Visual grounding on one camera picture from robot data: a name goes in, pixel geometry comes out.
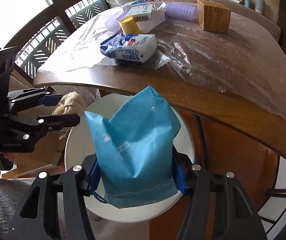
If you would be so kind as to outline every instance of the wooden box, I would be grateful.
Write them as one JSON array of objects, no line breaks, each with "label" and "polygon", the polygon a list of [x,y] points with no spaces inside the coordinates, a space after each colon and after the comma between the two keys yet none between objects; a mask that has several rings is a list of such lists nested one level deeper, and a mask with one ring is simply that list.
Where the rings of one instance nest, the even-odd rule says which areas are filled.
[{"label": "wooden box", "polygon": [[203,30],[227,33],[230,25],[230,9],[225,5],[197,0],[197,16]]}]

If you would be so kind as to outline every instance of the clear plastic table cover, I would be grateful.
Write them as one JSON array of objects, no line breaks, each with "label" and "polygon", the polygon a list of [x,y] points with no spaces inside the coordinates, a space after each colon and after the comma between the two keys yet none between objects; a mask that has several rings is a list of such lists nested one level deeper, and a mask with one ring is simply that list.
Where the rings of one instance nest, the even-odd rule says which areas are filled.
[{"label": "clear plastic table cover", "polygon": [[[51,59],[55,57],[49,57],[40,69],[70,72],[102,64],[105,56],[99,44],[114,34],[105,23],[122,11],[116,7],[89,20],[53,53],[65,64],[58,66]],[[198,23],[167,17],[150,33],[158,40],[158,55],[170,59],[185,82],[236,93],[286,120],[286,56],[258,23],[231,13],[228,33],[216,33],[203,31]]]}]

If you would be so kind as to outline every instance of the wooden floor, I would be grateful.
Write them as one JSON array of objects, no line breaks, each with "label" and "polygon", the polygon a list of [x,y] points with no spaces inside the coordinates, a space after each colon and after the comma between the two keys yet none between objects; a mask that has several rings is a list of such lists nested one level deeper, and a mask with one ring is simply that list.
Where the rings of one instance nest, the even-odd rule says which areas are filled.
[{"label": "wooden floor", "polygon": [[[187,122],[195,145],[195,155],[203,159],[195,119],[187,111],[180,110]],[[225,174],[233,171],[247,191],[255,208],[265,201],[264,191],[272,188],[277,166],[277,154],[262,144],[228,127],[201,118],[208,149],[208,170]],[[150,221],[150,240],[174,240],[187,207],[188,198],[180,200],[167,212]],[[211,193],[210,210],[204,239],[211,239],[214,223],[215,194]]]}]

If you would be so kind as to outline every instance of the blue bag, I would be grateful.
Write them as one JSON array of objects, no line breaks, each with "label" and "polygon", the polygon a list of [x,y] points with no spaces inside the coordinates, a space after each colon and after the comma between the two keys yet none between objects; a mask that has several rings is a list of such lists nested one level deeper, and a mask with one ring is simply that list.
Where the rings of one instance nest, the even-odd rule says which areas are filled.
[{"label": "blue bag", "polygon": [[172,145],[181,124],[153,87],[132,97],[110,120],[84,113],[108,203],[118,208],[135,207],[177,193]]}]

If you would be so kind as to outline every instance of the silver bolt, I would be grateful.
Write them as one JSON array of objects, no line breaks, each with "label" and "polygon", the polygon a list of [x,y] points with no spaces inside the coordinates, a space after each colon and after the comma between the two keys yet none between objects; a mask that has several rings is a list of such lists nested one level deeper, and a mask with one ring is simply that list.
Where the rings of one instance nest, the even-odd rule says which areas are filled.
[{"label": "silver bolt", "polygon": [[47,176],[47,173],[45,171],[43,171],[39,174],[40,179],[44,179],[44,178],[46,178],[46,176]]},{"label": "silver bolt", "polygon": [[198,165],[198,164],[193,164],[193,165],[192,165],[192,170],[194,170],[194,171],[200,171],[200,170],[201,170],[201,166]]},{"label": "silver bolt", "polygon": [[82,166],[81,165],[75,165],[73,167],[73,171],[80,171],[82,169]]},{"label": "silver bolt", "polygon": [[228,171],[228,172],[226,173],[226,176],[227,176],[228,178],[230,178],[230,179],[233,179],[233,178],[235,177],[235,174],[234,174],[233,172],[231,172],[231,171]]}]

